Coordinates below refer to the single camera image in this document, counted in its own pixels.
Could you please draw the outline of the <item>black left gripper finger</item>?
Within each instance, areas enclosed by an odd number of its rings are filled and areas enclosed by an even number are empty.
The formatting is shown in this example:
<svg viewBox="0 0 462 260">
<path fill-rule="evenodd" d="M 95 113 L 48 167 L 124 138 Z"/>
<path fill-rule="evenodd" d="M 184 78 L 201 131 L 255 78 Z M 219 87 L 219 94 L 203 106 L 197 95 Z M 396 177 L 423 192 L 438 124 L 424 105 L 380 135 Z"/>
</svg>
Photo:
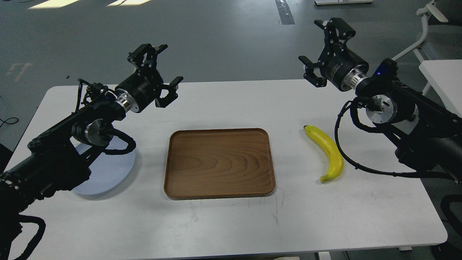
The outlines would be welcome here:
<svg viewBox="0 0 462 260">
<path fill-rule="evenodd" d="M 128 54 L 127 61 L 134 66 L 135 73 L 152 74 L 157 71 L 157 56 L 167 48 L 168 44 L 152 46 L 144 43 Z"/>
<path fill-rule="evenodd" d="M 155 105 L 158 108 L 166 108 L 168 105 L 170 105 L 174 100 L 178 98 L 178 94 L 176 91 L 178 90 L 178 85 L 180 82 L 182 82 L 184 79 L 183 76 L 177 76 L 175 79 L 173 79 L 172 82 L 169 84 L 158 84 L 154 87 L 155 91 Z M 163 90 L 167 91 L 167 94 L 165 96 L 161 96 L 161 93 Z"/>
</svg>

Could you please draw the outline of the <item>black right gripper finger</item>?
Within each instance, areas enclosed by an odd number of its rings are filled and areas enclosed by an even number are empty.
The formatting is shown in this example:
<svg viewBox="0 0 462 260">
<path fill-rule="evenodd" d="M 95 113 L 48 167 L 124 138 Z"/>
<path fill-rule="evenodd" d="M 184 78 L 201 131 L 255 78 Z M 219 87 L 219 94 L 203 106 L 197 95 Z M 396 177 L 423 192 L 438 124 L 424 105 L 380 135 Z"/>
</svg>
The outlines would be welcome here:
<svg viewBox="0 0 462 260">
<path fill-rule="evenodd" d="M 337 55 L 347 49 L 347 42 L 356 36 L 356 31 L 342 18 L 314 20 L 314 24 L 324 32 L 323 54 Z"/>
<path fill-rule="evenodd" d="M 325 76 L 317 76 L 314 72 L 316 69 L 321 69 L 323 67 L 323 62 L 318 61 L 313 63 L 306 56 L 298 56 L 298 60 L 305 66 L 305 73 L 303 75 L 305 80 L 317 88 L 327 85 L 327 78 Z"/>
</svg>

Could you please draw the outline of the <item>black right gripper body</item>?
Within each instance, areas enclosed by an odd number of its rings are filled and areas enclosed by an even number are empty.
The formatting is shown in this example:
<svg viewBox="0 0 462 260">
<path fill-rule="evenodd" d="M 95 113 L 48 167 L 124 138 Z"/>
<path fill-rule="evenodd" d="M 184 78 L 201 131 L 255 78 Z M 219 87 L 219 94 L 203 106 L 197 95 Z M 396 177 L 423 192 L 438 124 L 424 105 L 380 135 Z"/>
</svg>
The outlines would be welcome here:
<svg viewBox="0 0 462 260">
<path fill-rule="evenodd" d="M 348 47 L 340 47 L 334 50 L 324 47 L 319 57 L 321 62 L 320 72 L 340 91 L 352 89 L 351 76 L 348 74 L 355 69 L 363 74 L 369 70 L 369 64 Z"/>
</svg>

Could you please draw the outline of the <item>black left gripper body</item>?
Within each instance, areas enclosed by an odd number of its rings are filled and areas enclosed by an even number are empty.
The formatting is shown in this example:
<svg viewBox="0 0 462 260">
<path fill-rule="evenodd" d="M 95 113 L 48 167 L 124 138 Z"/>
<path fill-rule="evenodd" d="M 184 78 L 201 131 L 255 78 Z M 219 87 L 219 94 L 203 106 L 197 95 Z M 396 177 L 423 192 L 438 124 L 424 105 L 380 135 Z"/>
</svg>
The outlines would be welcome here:
<svg viewBox="0 0 462 260">
<path fill-rule="evenodd" d="M 135 72 L 115 87 L 117 94 L 126 93 L 131 98 L 131 111 L 142 112 L 160 97 L 164 83 L 157 69 Z"/>
</svg>

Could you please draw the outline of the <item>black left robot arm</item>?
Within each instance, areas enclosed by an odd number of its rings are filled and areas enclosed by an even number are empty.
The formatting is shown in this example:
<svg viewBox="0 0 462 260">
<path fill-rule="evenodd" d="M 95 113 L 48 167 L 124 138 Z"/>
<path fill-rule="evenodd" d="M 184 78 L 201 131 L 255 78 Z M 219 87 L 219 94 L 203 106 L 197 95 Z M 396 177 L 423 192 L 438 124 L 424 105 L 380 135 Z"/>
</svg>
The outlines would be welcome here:
<svg viewBox="0 0 462 260">
<path fill-rule="evenodd" d="M 151 103 L 165 108 L 178 98 L 183 77 L 165 84 L 157 69 L 157 57 L 167 48 L 167 44 L 145 43 L 130 52 L 127 61 L 134 65 L 134 73 L 114 89 L 79 79 L 75 111 L 31 140 L 30 156 L 1 174 L 2 260 L 8 259 L 23 223 L 37 224 L 38 230 L 19 260 L 26 260 L 44 235 L 43 219 L 22 214 L 29 205 L 87 181 L 90 166 L 100 155 L 134 151 L 135 140 L 114 128 L 114 121 L 123 120 L 129 111 L 140 113 Z"/>
</svg>

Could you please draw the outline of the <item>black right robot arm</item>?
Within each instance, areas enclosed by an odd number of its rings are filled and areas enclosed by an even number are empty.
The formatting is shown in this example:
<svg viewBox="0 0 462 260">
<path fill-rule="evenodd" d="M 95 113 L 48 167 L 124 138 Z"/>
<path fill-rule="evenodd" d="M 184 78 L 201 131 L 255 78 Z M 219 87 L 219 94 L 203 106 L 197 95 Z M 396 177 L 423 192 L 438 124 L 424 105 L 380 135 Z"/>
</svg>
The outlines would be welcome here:
<svg viewBox="0 0 462 260">
<path fill-rule="evenodd" d="M 339 91 L 353 90 L 338 114 L 334 140 L 342 157 L 356 169 L 374 174 L 417 179 L 449 179 L 461 184 L 461 117 L 403 84 L 397 62 L 386 58 L 372 75 L 369 64 L 348 48 L 356 31 L 341 18 L 315 20 L 324 35 L 317 61 L 305 56 L 304 78 L 315 87 L 333 84 Z M 358 129 L 383 134 L 396 147 L 399 163 L 411 172 L 386 172 L 366 167 L 342 150 L 340 122 L 349 113 Z"/>
</svg>

